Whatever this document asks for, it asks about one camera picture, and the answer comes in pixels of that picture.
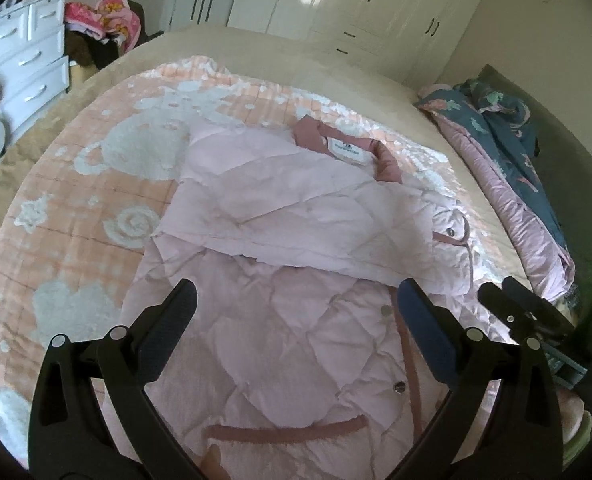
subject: beige bed sheet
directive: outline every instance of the beige bed sheet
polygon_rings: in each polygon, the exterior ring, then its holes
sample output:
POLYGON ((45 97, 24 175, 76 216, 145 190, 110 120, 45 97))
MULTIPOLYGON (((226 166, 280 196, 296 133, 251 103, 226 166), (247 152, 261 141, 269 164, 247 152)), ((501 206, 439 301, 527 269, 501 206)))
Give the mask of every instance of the beige bed sheet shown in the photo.
POLYGON ((413 92, 380 75, 346 66, 337 57, 310 46, 266 34, 201 25, 165 34, 109 65, 61 99, 36 122, 0 162, 0 226, 29 170, 64 126, 98 95, 122 80, 176 59, 204 54, 232 73, 306 89, 340 102, 415 142, 444 153, 472 206, 485 221, 500 252, 505 272, 527 283, 520 260, 499 219, 460 157, 438 130, 420 114, 410 121, 413 92))

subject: dresser drawer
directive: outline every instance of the dresser drawer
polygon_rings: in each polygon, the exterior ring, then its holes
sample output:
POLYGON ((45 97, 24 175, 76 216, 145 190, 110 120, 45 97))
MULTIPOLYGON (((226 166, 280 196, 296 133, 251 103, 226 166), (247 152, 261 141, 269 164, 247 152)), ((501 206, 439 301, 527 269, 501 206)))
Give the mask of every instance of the dresser drawer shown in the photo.
POLYGON ((349 25, 338 35, 338 39, 367 50, 372 54, 378 54, 385 43, 383 39, 362 30, 362 28, 349 25))
POLYGON ((346 41, 334 41, 331 52, 340 59, 344 59, 346 63, 365 69, 372 68, 378 60, 378 56, 346 41))
POLYGON ((64 0, 39 0, 29 6, 29 40, 64 23, 64 0))
POLYGON ((9 133, 69 86, 69 59, 62 57, 36 72, 31 82, 0 104, 0 120, 9 133))
POLYGON ((28 13, 24 7, 0 17, 0 59, 27 43, 28 13))
POLYGON ((22 84, 38 70, 60 59, 63 54, 64 25, 60 25, 60 29, 50 36, 43 40, 30 41, 20 53, 0 63, 0 85, 3 93, 12 88, 7 85, 22 84))
POLYGON ((343 30, 351 26, 351 18, 336 12, 317 12, 311 30, 322 34, 342 34, 343 30))

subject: pink clothing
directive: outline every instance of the pink clothing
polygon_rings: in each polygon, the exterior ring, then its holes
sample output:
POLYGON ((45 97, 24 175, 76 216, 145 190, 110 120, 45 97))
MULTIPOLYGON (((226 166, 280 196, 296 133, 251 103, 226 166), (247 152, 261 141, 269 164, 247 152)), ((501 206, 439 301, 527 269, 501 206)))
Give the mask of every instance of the pink clothing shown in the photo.
POLYGON ((377 159, 376 174, 374 178, 379 182, 402 183, 402 171, 398 167, 396 158, 387 147, 377 139, 366 139, 364 137, 352 137, 343 134, 340 130, 315 120, 310 116, 304 116, 293 129, 293 136, 298 146, 313 150, 314 152, 326 153, 333 156, 323 142, 325 137, 338 139, 358 146, 362 150, 373 153, 377 159))
POLYGON ((411 276, 430 293, 470 293, 467 248, 433 239, 461 237, 462 215, 266 128, 196 123, 189 139, 120 318, 131 324, 181 278, 197 287, 148 396, 187 451, 217 443, 232 478, 386 478, 446 393, 388 285, 411 276))
POLYGON ((69 2, 64 6, 64 22, 68 30, 83 32, 96 40, 118 36, 118 45, 124 44, 124 52, 136 46, 141 32, 140 18, 129 9, 128 0, 100 0, 95 9, 69 2))

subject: pink trim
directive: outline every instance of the pink trim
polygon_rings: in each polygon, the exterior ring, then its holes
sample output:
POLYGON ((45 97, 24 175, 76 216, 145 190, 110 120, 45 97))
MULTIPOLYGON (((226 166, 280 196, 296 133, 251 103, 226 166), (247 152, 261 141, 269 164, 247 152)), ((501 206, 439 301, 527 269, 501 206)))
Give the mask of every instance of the pink trim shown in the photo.
POLYGON ((436 231, 433 232, 433 239, 444 244, 455 245, 458 247, 467 247, 468 241, 470 241, 470 222, 467 220, 467 218, 465 218, 465 215, 462 215, 462 220, 464 223, 465 233, 460 240, 451 238, 450 236, 441 233, 437 233, 436 231))
POLYGON ((400 336, 400 346, 403 351, 403 360, 405 362, 405 373, 407 374, 407 388, 409 389, 409 404, 412 410, 413 422, 413 441, 418 442, 423 436, 423 397, 420 394, 420 380, 418 379, 418 370, 413 361, 413 347, 411 335, 407 330, 405 320, 398 310, 397 290, 390 286, 389 295, 391 296, 391 306, 394 308, 394 319, 396 319, 396 328, 400 336))
POLYGON ((371 152, 376 157, 376 180, 379 182, 397 182, 399 184, 403 181, 403 173, 398 167, 396 157, 380 140, 345 135, 340 130, 308 115, 295 124, 293 137, 297 146, 329 156, 333 155, 323 143, 323 137, 331 137, 358 146, 361 150, 371 152))
POLYGON ((205 428, 204 437, 248 444, 301 444, 310 440, 338 438, 364 430, 368 425, 369 421, 365 415, 359 415, 344 422, 308 428, 233 428, 216 424, 205 428))

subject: white wardrobe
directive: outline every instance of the white wardrobe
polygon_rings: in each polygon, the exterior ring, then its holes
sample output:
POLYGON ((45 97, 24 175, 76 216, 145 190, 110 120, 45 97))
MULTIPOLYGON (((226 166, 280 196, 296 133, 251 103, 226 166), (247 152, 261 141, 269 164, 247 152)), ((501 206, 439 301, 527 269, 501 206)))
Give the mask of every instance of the white wardrobe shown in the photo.
POLYGON ((228 26, 304 40, 411 88, 436 82, 480 0, 234 0, 228 26))

